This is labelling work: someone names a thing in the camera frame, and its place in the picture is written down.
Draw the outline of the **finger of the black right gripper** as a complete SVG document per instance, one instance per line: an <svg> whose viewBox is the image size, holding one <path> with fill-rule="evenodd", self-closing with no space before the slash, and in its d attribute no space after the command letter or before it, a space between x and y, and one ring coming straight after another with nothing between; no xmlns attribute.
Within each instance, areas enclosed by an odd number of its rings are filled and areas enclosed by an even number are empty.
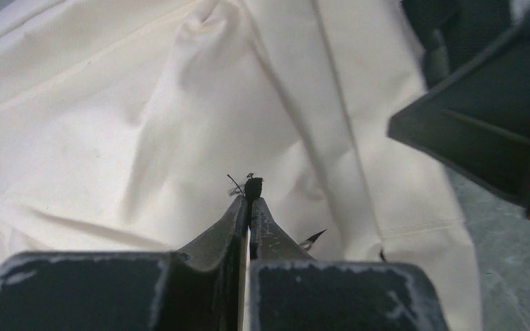
<svg viewBox="0 0 530 331"><path fill-rule="evenodd" d="M530 15L393 115L388 134L530 210Z"/></svg>

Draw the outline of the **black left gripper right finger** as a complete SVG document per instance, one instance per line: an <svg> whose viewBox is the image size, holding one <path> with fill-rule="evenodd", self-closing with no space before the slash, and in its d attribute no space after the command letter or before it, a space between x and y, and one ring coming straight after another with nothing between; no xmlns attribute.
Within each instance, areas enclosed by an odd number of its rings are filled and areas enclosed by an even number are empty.
<svg viewBox="0 0 530 331"><path fill-rule="evenodd" d="M318 261L252 204L252 330L447 330L428 276L407 263Z"/></svg>

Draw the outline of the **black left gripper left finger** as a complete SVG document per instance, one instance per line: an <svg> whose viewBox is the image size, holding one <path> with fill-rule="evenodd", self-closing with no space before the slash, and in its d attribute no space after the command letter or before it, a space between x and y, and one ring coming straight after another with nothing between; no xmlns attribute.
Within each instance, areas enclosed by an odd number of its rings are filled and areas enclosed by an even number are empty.
<svg viewBox="0 0 530 331"><path fill-rule="evenodd" d="M171 252L26 252L0 266L0 330L237 330L248 203Z"/></svg>

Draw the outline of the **beige canvas backpack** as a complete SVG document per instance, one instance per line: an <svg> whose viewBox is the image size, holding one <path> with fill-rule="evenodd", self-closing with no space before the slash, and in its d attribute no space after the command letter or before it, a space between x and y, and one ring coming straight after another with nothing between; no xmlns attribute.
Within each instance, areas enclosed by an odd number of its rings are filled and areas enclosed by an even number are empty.
<svg viewBox="0 0 530 331"><path fill-rule="evenodd" d="M14 1L0 11L0 264L174 250L253 173L316 259L421 267L481 330L444 169L387 137L426 93L398 1Z"/></svg>

